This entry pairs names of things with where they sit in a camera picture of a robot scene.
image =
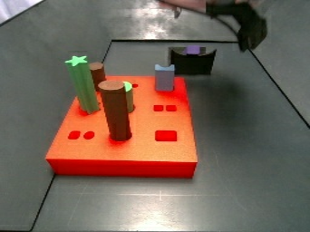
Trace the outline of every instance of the red board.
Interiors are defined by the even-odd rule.
[[[198,156],[185,79],[174,79],[173,92],[155,91],[154,76],[110,76],[107,80],[135,86],[133,138],[110,139],[99,93],[101,111],[91,115],[75,99],[46,155],[54,171],[59,175],[193,178]]]

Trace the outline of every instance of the green cylinder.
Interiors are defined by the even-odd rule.
[[[125,90],[126,90],[127,109],[129,109],[129,112],[133,112],[135,109],[133,84],[130,82],[123,82],[123,83],[125,83]]]

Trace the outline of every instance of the square hole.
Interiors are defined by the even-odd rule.
[[[163,105],[154,105],[154,111],[163,111]]]
[[[177,106],[175,105],[166,105],[166,110],[167,111],[177,111]]]

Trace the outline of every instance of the gray cuboid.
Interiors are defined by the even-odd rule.
[[[162,67],[155,64],[155,90],[173,91],[175,88],[175,66]]]

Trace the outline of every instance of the green star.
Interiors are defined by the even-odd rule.
[[[79,63],[87,63],[87,61],[85,60],[87,58],[87,56],[73,56],[71,60],[67,61],[66,63],[71,63],[73,67],[77,66]]]

